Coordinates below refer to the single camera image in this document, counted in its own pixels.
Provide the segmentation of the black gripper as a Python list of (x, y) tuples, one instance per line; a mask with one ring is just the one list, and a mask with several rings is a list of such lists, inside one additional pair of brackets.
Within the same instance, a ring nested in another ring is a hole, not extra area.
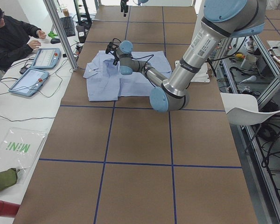
[(119, 55), (117, 54), (117, 52), (113, 52), (112, 55), (114, 56), (113, 65), (117, 65), (120, 60)]
[(127, 3), (128, 0), (121, 0), (120, 6), (123, 7), (123, 15), (126, 16), (127, 14)]

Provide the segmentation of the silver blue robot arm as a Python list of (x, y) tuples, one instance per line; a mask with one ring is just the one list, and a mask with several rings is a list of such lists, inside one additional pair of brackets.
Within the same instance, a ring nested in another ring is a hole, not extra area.
[[(126, 17), (126, 14), (128, 13), (128, 1), (129, 0), (121, 0), (120, 1), (120, 12), (123, 13), (123, 16)], [(148, 2), (148, 0), (133, 0), (133, 3), (137, 6), (142, 5), (144, 3)]]
[(219, 42), (224, 38), (261, 33), (265, 25), (265, 12), (265, 0), (205, 1), (201, 28), (169, 78), (150, 63), (135, 60), (130, 41), (123, 41), (119, 46), (109, 43), (105, 52), (114, 55), (113, 64), (119, 64), (122, 75), (140, 72), (155, 86), (149, 96), (154, 110), (177, 111), (189, 103), (186, 89)]

